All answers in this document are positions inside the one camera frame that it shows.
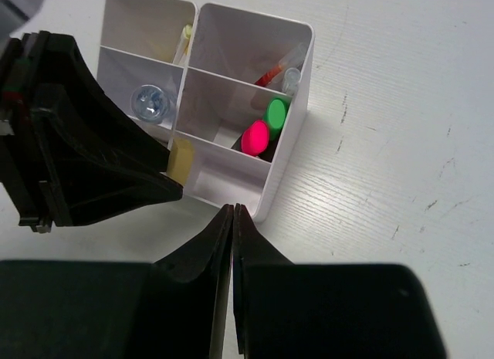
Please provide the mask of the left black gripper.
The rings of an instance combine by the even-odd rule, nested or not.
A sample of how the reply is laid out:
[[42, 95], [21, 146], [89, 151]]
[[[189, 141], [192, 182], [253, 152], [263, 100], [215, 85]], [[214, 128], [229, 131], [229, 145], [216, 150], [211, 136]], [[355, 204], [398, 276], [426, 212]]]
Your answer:
[[[170, 151], [146, 134], [104, 93], [73, 36], [41, 31], [29, 55], [34, 67], [30, 114], [25, 43], [6, 41], [1, 55], [1, 183], [19, 225], [40, 234], [83, 226], [147, 205], [175, 202], [183, 187], [164, 175]], [[35, 169], [41, 151], [48, 178]]]

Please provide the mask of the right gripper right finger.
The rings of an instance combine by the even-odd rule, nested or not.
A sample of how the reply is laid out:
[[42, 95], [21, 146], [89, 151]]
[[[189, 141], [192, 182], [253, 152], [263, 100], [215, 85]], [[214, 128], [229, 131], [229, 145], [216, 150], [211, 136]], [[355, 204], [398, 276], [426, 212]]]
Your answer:
[[425, 290], [392, 263], [301, 264], [236, 205], [233, 311], [246, 358], [444, 358]]

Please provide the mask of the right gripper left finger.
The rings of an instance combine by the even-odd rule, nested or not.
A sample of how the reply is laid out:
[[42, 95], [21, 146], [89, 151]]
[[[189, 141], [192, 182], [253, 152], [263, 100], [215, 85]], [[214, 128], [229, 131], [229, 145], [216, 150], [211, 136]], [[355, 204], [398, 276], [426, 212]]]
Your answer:
[[156, 262], [5, 260], [3, 358], [220, 358], [234, 208]]

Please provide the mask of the clear blue pen pack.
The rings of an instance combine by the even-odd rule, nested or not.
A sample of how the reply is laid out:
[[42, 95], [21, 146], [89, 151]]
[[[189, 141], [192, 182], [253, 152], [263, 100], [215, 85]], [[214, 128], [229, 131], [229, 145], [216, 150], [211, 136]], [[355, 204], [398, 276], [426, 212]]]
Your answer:
[[173, 110], [169, 92], [155, 85], [142, 85], [130, 97], [130, 109], [139, 120], [161, 124]]

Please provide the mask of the tan eraser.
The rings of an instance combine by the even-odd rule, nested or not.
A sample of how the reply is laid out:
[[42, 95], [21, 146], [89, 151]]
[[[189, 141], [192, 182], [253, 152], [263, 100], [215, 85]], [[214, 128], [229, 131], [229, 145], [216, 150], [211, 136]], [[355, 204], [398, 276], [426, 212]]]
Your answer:
[[185, 186], [194, 160], [192, 143], [183, 138], [173, 139], [167, 165], [167, 176]]

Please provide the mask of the pink black highlighter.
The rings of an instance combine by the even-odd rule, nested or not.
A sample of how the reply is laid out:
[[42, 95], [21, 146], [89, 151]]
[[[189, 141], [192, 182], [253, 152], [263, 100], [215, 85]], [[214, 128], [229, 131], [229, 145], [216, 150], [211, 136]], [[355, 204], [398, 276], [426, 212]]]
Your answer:
[[256, 157], [263, 153], [268, 145], [269, 127], [264, 120], [256, 120], [232, 145], [232, 149]]

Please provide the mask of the green black highlighter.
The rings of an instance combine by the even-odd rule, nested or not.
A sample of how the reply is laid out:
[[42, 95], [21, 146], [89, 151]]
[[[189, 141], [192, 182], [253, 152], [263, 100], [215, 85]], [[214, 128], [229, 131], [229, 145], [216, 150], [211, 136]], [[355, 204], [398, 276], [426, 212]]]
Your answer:
[[263, 120], [269, 128], [269, 139], [274, 141], [281, 133], [287, 117], [287, 104], [284, 100], [275, 98], [266, 108]]

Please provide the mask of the green gel pen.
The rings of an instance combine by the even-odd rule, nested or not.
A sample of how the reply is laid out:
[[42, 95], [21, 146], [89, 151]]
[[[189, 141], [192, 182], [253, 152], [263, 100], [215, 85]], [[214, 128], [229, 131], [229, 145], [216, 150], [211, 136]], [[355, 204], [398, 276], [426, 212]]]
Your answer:
[[289, 97], [293, 97], [301, 80], [301, 72], [294, 67], [288, 68], [283, 76], [282, 91]]

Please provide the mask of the red gel pen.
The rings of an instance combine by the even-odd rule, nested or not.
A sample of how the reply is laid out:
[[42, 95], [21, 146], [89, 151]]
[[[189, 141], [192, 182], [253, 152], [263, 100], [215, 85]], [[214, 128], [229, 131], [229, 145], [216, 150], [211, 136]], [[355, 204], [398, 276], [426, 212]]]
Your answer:
[[268, 86], [276, 77], [283, 75], [288, 68], [298, 68], [306, 58], [307, 44], [300, 43], [290, 50], [274, 67], [263, 74], [256, 82], [256, 86]]

